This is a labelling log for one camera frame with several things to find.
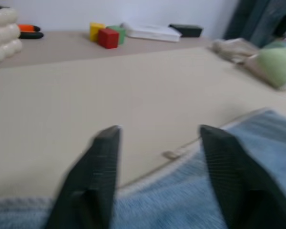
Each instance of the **white wall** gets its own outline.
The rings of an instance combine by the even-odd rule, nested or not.
[[[199,24],[204,35],[223,35],[239,0],[0,0],[18,10],[19,23],[43,30],[86,30],[90,21],[125,20],[167,25]]]

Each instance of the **red cube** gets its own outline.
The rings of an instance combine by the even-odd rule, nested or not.
[[[100,29],[99,30],[99,45],[106,49],[114,49],[118,47],[120,34],[112,29]]]

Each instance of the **orange object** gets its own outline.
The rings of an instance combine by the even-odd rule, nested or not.
[[[25,32],[39,32],[40,28],[35,25],[28,25],[28,24],[19,24],[20,31]]]

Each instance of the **toy block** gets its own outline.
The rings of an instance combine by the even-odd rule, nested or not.
[[[114,49],[119,45],[120,34],[112,29],[100,29],[98,43],[106,49]]]
[[[100,29],[104,29],[105,25],[100,23],[90,23],[90,41],[97,42],[98,33]]]
[[[124,38],[125,38],[125,34],[126,34],[126,30],[124,28],[122,28],[118,25],[107,26],[107,28],[117,31],[120,34],[119,44],[124,43]]]

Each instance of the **green object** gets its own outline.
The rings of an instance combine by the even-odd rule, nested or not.
[[[117,31],[120,34],[120,36],[119,36],[119,44],[123,44],[124,43],[124,38],[125,38],[125,33],[126,33],[124,28],[122,28],[122,27],[120,27],[118,25],[107,26],[107,28]]]
[[[275,88],[286,88],[286,48],[263,49],[257,61]]]

